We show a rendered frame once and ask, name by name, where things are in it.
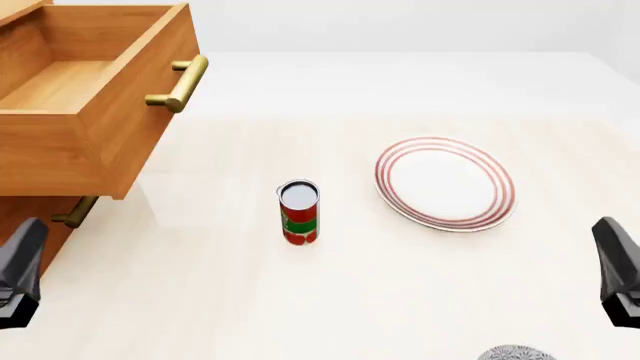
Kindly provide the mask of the black patterned bowl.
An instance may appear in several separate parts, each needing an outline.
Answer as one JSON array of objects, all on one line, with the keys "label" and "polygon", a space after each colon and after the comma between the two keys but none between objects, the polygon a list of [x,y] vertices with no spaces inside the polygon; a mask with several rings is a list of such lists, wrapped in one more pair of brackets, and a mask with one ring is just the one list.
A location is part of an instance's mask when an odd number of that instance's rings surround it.
[{"label": "black patterned bowl", "polygon": [[557,360],[554,356],[524,345],[504,344],[492,347],[476,360]]}]

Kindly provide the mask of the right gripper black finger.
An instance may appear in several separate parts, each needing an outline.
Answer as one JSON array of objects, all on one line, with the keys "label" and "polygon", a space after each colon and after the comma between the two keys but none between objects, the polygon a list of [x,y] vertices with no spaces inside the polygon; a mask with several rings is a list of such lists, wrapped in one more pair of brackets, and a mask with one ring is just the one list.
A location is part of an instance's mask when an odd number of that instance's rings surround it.
[{"label": "right gripper black finger", "polygon": [[611,217],[601,218],[591,231],[600,263],[600,299],[640,292],[640,245]]}]

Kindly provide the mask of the white plate with red rings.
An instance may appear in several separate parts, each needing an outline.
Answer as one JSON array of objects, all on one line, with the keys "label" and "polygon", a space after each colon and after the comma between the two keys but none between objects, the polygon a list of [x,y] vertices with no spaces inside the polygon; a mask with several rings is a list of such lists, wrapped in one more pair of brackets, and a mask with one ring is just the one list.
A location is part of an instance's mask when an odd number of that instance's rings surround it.
[{"label": "white plate with red rings", "polygon": [[374,179],[380,197],[400,215],[447,232],[496,227],[518,203],[514,179],[497,158],[448,137],[393,143],[378,155]]}]

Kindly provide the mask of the closed wooden drawer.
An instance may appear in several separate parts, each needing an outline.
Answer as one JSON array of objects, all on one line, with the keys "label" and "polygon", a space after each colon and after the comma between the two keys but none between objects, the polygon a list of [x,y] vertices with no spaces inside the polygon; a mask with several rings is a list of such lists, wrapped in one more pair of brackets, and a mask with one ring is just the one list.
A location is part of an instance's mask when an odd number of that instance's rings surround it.
[{"label": "closed wooden drawer", "polygon": [[94,205],[92,201],[97,199],[98,197],[77,196],[0,196],[0,245],[4,245],[15,230],[28,218],[38,218],[43,221],[49,228],[40,266],[40,274],[43,275],[73,232],[73,228],[64,224],[64,221],[54,222],[51,221],[51,218],[55,215],[64,218],[66,215],[76,212],[77,208],[90,211]]}]

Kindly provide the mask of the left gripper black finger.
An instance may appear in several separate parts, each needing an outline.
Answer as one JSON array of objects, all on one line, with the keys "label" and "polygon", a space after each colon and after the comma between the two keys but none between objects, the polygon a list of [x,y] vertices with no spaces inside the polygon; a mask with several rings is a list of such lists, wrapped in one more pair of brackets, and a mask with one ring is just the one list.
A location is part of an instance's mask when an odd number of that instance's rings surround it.
[{"label": "left gripper black finger", "polygon": [[41,300],[40,266],[48,233],[43,221],[28,218],[0,246],[0,288]]}]

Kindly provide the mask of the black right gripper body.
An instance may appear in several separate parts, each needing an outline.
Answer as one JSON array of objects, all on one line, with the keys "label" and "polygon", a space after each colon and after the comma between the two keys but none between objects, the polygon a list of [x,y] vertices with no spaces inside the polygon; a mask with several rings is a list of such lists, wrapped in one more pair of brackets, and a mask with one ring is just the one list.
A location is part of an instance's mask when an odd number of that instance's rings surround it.
[{"label": "black right gripper body", "polygon": [[640,291],[614,293],[602,306],[613,326],[640,329]]}]

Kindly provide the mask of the open wooden drawer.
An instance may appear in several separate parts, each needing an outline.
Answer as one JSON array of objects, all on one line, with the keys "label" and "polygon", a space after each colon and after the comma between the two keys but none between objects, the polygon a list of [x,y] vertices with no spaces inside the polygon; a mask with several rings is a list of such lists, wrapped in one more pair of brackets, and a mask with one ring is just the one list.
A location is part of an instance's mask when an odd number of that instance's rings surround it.
[{"label": "open wooden drawer", "polygon": [[202,55],[190,8],[52,2],[34,18],[53,61],[1,101],[4,194],[121,199],[176,114],[145,96]]}]

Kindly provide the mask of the wooden cabinet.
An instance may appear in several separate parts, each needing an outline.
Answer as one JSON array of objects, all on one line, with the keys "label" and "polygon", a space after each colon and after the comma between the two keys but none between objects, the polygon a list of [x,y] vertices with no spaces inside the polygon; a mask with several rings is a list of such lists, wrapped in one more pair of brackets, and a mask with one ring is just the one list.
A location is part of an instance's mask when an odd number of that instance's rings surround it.
[{"label": "wooden cabinet", "polygon": [[[0,110],[11,92],[39,74],[53,58],[44,45],[44,35],[35,24],[34,12],[52,0],[0,0]],[[5,174],[0,170],[0,196],[4,194]]]}]

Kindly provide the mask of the red and green tin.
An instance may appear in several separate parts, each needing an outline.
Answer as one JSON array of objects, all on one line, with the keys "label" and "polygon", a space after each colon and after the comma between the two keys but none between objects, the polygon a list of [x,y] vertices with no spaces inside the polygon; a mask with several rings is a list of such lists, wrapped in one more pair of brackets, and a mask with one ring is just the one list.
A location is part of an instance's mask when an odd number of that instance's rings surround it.
[{"label": "red and green tin", "polygon": [[281,228],[292,245],[309,245],[319,235],[319,188],[309,180],[294,179],[276,189]]}]

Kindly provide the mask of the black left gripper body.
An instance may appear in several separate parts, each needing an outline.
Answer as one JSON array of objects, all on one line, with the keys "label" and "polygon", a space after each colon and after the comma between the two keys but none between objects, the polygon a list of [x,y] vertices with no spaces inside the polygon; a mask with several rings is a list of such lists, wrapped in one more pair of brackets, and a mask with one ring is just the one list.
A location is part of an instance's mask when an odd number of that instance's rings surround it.
[{"label": "black left gripper body", "polygon": [[0,288],[0,329],[25,328],[38,306],[39,302],[28,294]]}]

